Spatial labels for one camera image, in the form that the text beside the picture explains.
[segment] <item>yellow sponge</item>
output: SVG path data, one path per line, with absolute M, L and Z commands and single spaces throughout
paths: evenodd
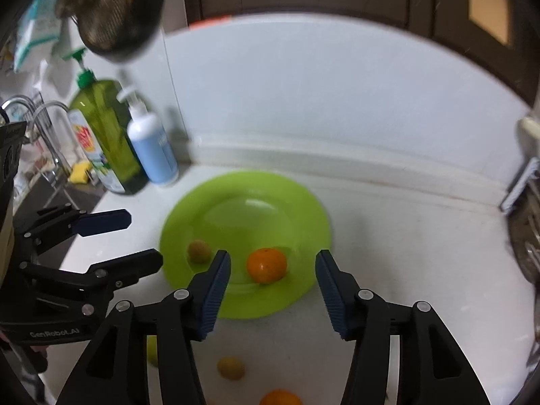
M 69 182 L 73 184 L 86 184 L 88 182 L 87 171 L 92 167 L 90 161 L 80 161 L 73 166 Z

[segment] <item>soap bottle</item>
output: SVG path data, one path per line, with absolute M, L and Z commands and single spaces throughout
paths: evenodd
M 178 178 L 178 163 L 159 116 L 148 111 L 132 86 L 120 91 L 117 99 L 128 100 L 132 118 L 128 137 L 150 181 L 160 186 L 174 183 Z
M 96 80 L 94 73 L 83 66 L 84 51 L 81 48 L 64 58 L 74 58 L 82 69 L 77 79 L 80 91 L 72 100 L 67 116 L 106 189 L 126 195 L 137 193 L 148 178 L 128 141 L 130 113 L 116 99 L 120 84 Z

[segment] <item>green bottle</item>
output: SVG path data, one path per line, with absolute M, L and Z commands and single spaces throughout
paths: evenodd
M 80 91 L 69 106 L 71 126 L 107 190 L 137 193 L 148 178 L 128 139 L 129 109 L 116 99 L 118 82 L 96 80 L 83 66 L 84 51 L 81 48 L 64 58 L 74 58 L 83 70 L 77 79 Z

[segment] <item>green plate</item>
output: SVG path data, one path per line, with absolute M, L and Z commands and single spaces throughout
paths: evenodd
M 187 246 L 202 239 L 231 255 L 231 278 L 221 318 L 258 318 L 289 306 L 315 283 L 315 256 L 330 248 L 330 224 L 321 204 L 304 186 L 263 171 L 216 177 L 188 193 L 161 232 L 163 271 L 174 289 L 186 288 L 209 264 L 194 264 Z M 250 253 L 278 248 L 287 274 L 270 285 L 254 283 L 246 270 Z

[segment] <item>orange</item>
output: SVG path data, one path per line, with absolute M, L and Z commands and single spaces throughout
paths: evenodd
M 259 405 L 302 405 L 302 401 L 290 391 L 274 390 L 262 398 Z
M 287 258 L 275 248 L 260 248 L 249 254 L 246 268 L 257 283 L 273 283 L 287 272 Z

